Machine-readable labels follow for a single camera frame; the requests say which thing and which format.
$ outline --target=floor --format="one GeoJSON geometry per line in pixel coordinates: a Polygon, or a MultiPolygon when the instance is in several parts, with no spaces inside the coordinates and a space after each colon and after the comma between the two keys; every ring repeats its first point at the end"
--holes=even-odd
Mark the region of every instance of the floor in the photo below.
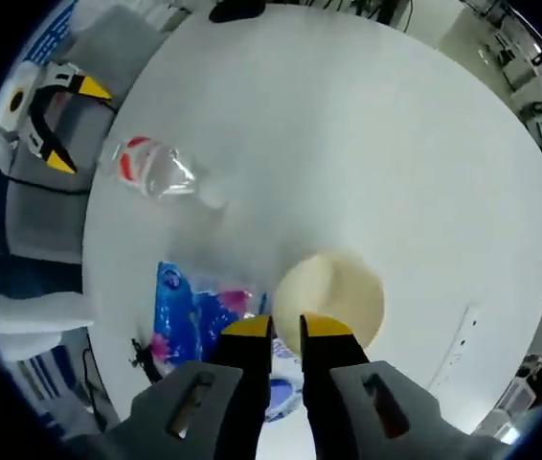
{"type": "Polygon", "coordinates": [[[473,11],[465,8],[437,49],[477,77],[513,111],[509,98],[511,88],[482,44],[490,29],[473,11]]]}

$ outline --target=black wire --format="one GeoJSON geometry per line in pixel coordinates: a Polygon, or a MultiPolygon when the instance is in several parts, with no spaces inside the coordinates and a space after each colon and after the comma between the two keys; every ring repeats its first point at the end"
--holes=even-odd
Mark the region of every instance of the black wire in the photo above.
{"type": "Polygon", "coordinates": [[[367,16],[367,19],[371,19],[373,17],[373,15],[377,13],[377,11],[379,10],[379,7],[381,7],[381,6],[382,6],[381,3],[379,5],[377,5],[377,8],[375,10],[371,11],[371,14],[369,14],[367,16]]]}
{"type": "Polygon", "coordinates": [[[414,14],[414,0],[409,0],[409,16],[407,16],[407,24],[405,24],[405,29],[403,29],[404,34],[407,32],[409,23],[412,21],[412,14],[414,14]]]}
{"type": "Polygon", "coordinates": [[[28,180],[16,179],[10,175],[5,175],[5,177],[15,184],[26,185],[27,187],[32,187],[34,189],[43,190],[45,192],[50,192],[52,194],[67,195],[67,196],[87,196],[90,195],[90,189],[84,190],[62,190],[55,189],[54,187],[48,187],[47,185],[35,184],[34,182],[29,182],[28,180]]]}
{"type": "Polygon", "coordinates": [[[93,385],[88,378],[88,364],[86,363],[86,353],[90,353],[90,356],[94,359],[94,355],[92,354],[92,348],[90,347],[86,348],[81,353],[81,362],[83,364],[83,380],[84,384],[86,385],[86,391],[88,392],[88,396],[90,398],[90,405],[92,406],[92,413],[95,417],[95,421],[97,422],[97,426],[99,427],[99,430],[101,432],[105,432],[107,421],[101,415],[101,412],[99,412],[99,409],[97,408],[97,399],[95,396],[95,391],[97,391],[97,388],[95,388],[95,385],[93,385]]]}
{"type": "Polygon", "coordinates": [[[154,384],[157,381],[160,381],[163,379],[163,376],[160,372],[158,372],[158,369],[156,368],[156,365],[154,364],[154,357],[152,356],[152,352],[150,350],[149,345],[146,347],[142,347],[141,343],[139,343],[134,338],[130,339],[130,343],[133,346],[133,349],[135,350],[135,359],[131,359],[130,363],[133,367],[140,366],[144,372],[146,373],[146,377],[149,380],[150,383],[154,384]]]}
{"type": "Polygon", "coordinates": [[[109,105],[109,103],[103,99],[97,99],[97,102],[101,105],[104,105],[105,107],[107,107],[109,110],[111,110],[111,112],[114,114],[114,115],[118,115],[118,109],[116,107],[113,107],[111,105],[109,105]]]}

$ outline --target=table surface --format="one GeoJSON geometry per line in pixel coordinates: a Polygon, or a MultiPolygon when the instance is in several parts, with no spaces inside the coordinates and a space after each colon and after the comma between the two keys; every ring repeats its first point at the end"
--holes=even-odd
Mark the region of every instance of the table surface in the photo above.
{"type": "MultiPolygon", "coordinates": [[[[195,157],[227,205],[161,205],[95,177],[84,292],[121,418],[148,386],[129,342],[150,336],[158,261],[273,290],[320,250],[357,254],[383,281],[370,359],[429,388],[460,429],[496,403],[542,313],[542,154],[458,64],[356,16],[267,5],[217,25],[197,13],[147,65],[109,137],[133,134],[195,157]]],[[[295,430],[289,451],[313,458],[304,410],[265,426],[259,458],[295,430]]]]}

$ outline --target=beige round lid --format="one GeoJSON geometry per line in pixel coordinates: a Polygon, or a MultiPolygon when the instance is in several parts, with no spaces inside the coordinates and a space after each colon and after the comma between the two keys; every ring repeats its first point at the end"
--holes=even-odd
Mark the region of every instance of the beige round lid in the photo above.
{"type": "Polygon", "coordinates": [[[273,301],[278,336],[297,354],[301,352],[299,317],[304,311],[326,314],[345,323],[366,349],[384,317],[381,281],[355,257],[316,254],[288,270],[273,301]]]}

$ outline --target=blue package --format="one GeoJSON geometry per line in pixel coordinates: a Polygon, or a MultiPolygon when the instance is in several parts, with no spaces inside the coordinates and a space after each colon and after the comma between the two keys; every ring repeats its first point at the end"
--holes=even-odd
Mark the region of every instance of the blue package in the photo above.
{"type": "Polygon", "coordinates": [[[201,359],[199,316],[186,277],[175,264],[159,263],[152,354],[175,365],[201,359]]]}
{"type": "Polygon", "coordinates": [[[161,262],[156,272],[156,306],[150,349],[154,358],[179,365],[207,359],[222,331],[246,314],[266,308],[267,296],[252,287],[161,262]]]}
{"type": "Polygon", "coordinates": [[[203,360],[209,358],[224,328],[240,319],[239,314],[229,310],[220,299],[220,295],[212,292],[199,292],[194,295],[194,303],[200,313],[198,328],[203,360]]]}

